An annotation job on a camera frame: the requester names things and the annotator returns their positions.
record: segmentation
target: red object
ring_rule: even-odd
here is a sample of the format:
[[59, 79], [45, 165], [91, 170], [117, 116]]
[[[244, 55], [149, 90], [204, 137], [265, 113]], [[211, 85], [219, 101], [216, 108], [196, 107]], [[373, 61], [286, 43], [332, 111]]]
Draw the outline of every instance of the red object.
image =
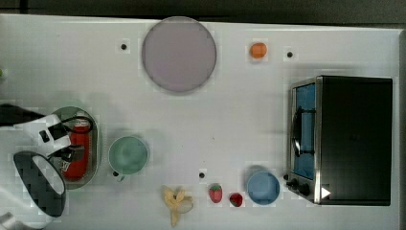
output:
[[242, 205], [242, 195], [241, 194], [231, 194], [230, 202], [236, 207], [241, 206]]
[[213, 203], [218, 203], [223, 198], [223, 190], [220, 185], [213, 185], [209, 190], [209, 196]]
[[[88, 130], [89, 125], [87, 126], [74, 126], [73, 130], [76, 131], [85, 131]], [[62, 172], [63, 176], [67, 180], [80, 180], [87, 170], [87, 162], [89, 159], [89, 134], [78, 134], [73, 132], [70, 136], [71, 144], [72, 145], [81, 145], [84, 146], [84, 154], [83, 157], [78, 161], [73, 161], [66, 172]]]

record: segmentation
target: oven door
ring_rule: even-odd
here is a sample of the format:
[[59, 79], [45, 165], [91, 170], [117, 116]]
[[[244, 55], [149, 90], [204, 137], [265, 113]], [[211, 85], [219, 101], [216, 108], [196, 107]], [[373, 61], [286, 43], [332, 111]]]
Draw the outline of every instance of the oven door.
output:
[[296, 175], [313, 180], [316, 85], [311, 83], [293, 90], [291, 171]]

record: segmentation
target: blue bowl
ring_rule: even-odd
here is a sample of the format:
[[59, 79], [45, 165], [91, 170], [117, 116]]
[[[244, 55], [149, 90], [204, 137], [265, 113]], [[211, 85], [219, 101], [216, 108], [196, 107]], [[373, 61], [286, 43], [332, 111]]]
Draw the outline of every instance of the blue bowl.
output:
[[280, 184], [270, 172], [256, 172], [248, 179], [247, 192], [257, 204], [267, 205], [277, 199]]

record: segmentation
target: toaster oven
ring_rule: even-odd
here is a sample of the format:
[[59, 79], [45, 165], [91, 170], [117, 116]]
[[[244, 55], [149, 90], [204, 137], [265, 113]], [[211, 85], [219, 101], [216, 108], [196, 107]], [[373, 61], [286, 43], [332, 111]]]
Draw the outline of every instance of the toaster oven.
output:
[[286, 185], [322, 205], [391, 203], [392, 79], [319, 76], [291, 87]]

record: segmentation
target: round plate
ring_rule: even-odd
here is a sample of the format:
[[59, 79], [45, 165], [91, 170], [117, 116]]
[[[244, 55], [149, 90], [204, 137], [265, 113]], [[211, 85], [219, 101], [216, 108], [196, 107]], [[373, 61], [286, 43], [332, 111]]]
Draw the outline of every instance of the round plate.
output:
[[213, 72], [216, 60], [209, 31], [182, 16], [156, 24], [144, 40], [142, 54], [149, 77], [161, 87], [179, 93], [202, 85]]
[[280, 192], [278, 179], [270, 172], [254, 173], [247, 183], [248, 195], [260, 205], [274, 202]]

